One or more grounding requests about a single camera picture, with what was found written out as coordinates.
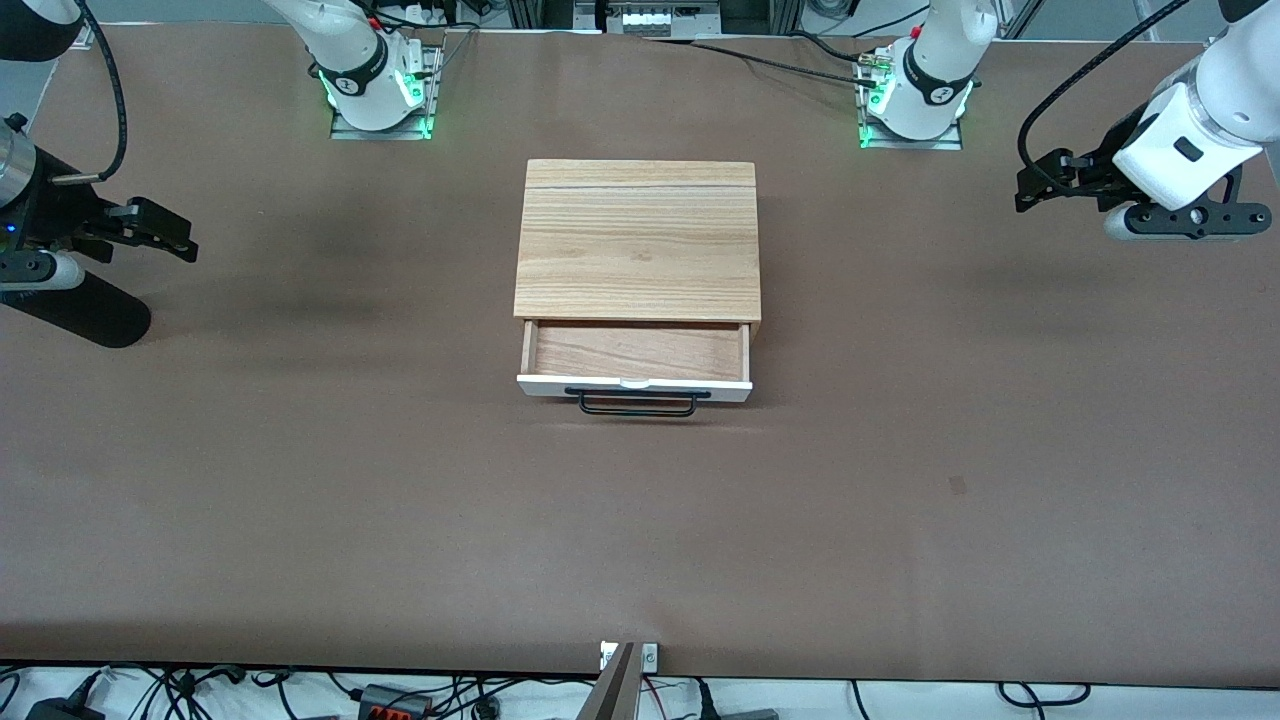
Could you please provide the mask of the white-front drawer with handle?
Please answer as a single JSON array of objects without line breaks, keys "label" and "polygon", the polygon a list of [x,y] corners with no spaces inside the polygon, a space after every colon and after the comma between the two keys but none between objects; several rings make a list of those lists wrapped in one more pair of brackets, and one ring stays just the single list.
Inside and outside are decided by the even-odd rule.
[{"label": "white-front drawer with handle", "polygon": [[690,389],[741,404],[754,389],[753,329],[739,323],[526,320],[516,382],[532,397],[564,391]]}]

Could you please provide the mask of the black metal drawer handle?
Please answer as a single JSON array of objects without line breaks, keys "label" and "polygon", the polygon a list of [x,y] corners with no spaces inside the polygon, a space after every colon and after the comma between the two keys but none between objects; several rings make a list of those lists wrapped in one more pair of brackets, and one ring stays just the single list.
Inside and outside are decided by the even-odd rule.
[{"label": "black metal drawer handle", "polygon": [[690,389],[593,389],[564,391],[579,410],[591,416],[652,416],[682,419],[694,415],[710,392]]}]

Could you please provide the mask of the black connector block orange levers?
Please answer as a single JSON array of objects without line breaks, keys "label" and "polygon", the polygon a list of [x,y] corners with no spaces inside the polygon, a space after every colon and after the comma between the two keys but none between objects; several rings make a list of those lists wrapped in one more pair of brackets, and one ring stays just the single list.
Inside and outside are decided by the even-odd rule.
[{"label": "black connector block orange levers", "polygon": [[370,684],[360,696],[356,720],[428,720],[433,698],[424,691]]}]

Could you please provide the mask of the wooden drawer cabinet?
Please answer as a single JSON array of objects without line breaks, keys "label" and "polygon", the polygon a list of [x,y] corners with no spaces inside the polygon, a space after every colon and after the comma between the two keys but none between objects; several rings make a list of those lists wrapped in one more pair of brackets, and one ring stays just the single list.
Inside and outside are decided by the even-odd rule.
[{"label": "wooden drawer cabinet", "polygon": [[762,260],[755,165],[530,160],[513,314],[756,329]]}]

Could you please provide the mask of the power strip with plugs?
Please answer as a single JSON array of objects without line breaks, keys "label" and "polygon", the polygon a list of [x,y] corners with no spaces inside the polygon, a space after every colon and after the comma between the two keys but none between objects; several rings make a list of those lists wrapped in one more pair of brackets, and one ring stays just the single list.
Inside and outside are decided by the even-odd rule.
[{"label": "power strip with plugs", "polygon": [[394,29],[443,29],[466,26],[454,0],[367,0],[369,14]]}]

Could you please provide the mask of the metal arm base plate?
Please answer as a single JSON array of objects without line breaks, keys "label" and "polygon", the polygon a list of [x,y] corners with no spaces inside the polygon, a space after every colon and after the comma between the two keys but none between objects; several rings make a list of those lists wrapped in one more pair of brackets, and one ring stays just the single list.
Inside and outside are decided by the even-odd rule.
[{"label": "metal arm base plate", "polygon": [[332,109],[329,137],[339,141],[426,141],[435,129],[438,96],[444,65],[443,47],[406,40],[385,51],[364,94],[348,95],[353,79],[330,82],[320,70]]},{"label": "metal arm base plate", "polygon": [[858,106],[858,138],[861,149],[900,149],[920,151],[960,151],[963,149],[963,132],[959,118],[965,106],[959,106],[959,114],[952,119],[948,128],[933,138],[909,138],[892,131],[886,123],[881,111],[893,99],[893,91],[899,83],[891,70],[891,58],[886,55],[888,47],[878,47],[873,53],[861,53],[851,64],[856,79],[869,79],[870,88],[858,88],[855,102]]}]

